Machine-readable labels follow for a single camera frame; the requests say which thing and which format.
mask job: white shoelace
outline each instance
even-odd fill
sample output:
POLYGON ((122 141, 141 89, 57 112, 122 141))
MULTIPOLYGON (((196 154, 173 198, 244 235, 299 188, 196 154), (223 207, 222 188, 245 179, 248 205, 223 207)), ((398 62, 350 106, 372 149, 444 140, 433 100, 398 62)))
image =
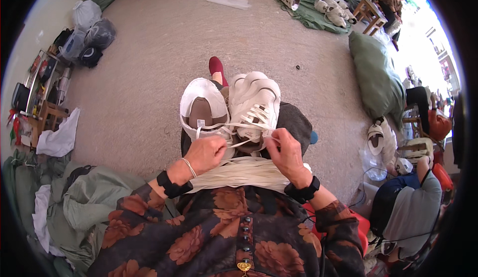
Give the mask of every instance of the white shoelace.
POLYGON ((256 186, 284 194, 289 180, 278 170, 271 160, 262 157, 243 156, 223 160, 219 166, 191 179, 195 193, 203 189, 221 187, 256 186))
MULTIPOLYGON (((244 128, 249 128, 249 129, 256 129, 256 130, 262 130, 262 131, 266 131, 266 130, 271 130, 273 131, 274 129, 269 126, 268 124, 266 124, 269 116, 270 116, 270 112, 269 110, 266 108, 266 109, 261 109, 260 108, 260 105, 258 104, 254 104, 254 106, 251 107, 251 109, 246 113, 246 115, 241 115, 241 118, 248 122, 248 124, 243 124, 243 123, 229 123, 229 124, 215 124, 215 125, 211 125, 211 126, 200 126, 197 128, 197 131, 196 131, 196 139, 199 138, 199 135, 201 133, 201 129, 214 129, 214 128, 217 128, 217 127, 220 127, 221 129, 223 129, 224 131, 226 131, 227 133, 229 133, 230 135, 235 135, 237 134, 237 132, 233 132, 231 131, 230 129, 226 128, 224 125, 230 125, 230 126, 236 126, 236 127, 244 127, 244 128), (254 118, 258 118, 259 119, 259 122, 258 123, 254 123, 254 118)), ((228 143, 228 148, 235 148, 235 147, 238 147, 238 146, 241 146, 249 141, 253 141, 253 140, 258 140, 260 139, 260 136, 257 136, 257 137, 252 137, 244 142, 241 142, 241 143, 236 143, 236 144, 233 144, 232 140, 228 140, 227 143, 228 143)))

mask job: white sneaker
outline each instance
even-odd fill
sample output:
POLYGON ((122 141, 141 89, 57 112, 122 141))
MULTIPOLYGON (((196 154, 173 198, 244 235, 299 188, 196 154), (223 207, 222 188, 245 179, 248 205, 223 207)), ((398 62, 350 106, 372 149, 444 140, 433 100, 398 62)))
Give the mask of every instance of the white sneaker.
MULTIPOLYGON (((191 141, 218 135, 232 143, 231 132, 224 126, 230 123, 226 102, 211 81, 202 77, 192 80, 182 94, 179 113, 191 141)), ((235 152, 228 148, 222 159, 232 158, 235 152)))
POLYGON ((229 93, 229 110, 234 147, 251 153, 265 148, 264 137, 270 137, 277 126, 281 91, 276 82, 260 72, 233 80, 229 93))

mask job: red shoe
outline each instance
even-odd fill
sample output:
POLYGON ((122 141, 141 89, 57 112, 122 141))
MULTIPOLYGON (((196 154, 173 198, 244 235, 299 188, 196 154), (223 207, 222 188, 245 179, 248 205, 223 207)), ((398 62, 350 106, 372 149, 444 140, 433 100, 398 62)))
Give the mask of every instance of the red shoe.
POLYGON ((229 86, 228 82, 226 81, 226 78, 224 77, 224 68, 222 67, 222 63, 216 56, 211 57, 211 59, 209 60, 209 72, 211 73, 211 76, 215 72, 220 72, 222 75, 222 86, 229 86))

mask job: person's right hand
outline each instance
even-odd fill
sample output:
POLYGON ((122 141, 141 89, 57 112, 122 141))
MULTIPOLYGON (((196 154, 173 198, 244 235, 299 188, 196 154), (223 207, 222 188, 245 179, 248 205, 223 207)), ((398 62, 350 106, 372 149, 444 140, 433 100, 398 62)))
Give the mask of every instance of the person's right hand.
POLYGON ((265 142, 274 165, 297 189, 311 184, 312 174, 303 166, 301 145, 289 131, 284 128, 274 130, 272 138, 265 138, 265 142))

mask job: carpet floor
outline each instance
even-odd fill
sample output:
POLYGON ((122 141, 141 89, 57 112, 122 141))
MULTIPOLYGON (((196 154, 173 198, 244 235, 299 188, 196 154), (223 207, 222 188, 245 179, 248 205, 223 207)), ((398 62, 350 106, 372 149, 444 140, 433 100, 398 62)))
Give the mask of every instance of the carpet floor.
POLYGON ((344 203, 362 181, 363 111, 348 35, 305 28, 275 0, 248 10, 206 0, 116 0, 103 13, 116 40, 98 66, 72 73, 66 106, 80 107, 73 159, 141 176, 180 157, 179 102, 188 83, 209 77, 218 56, 226 79, 262 71, 282 101, 319 136, 304 162, 344 203))

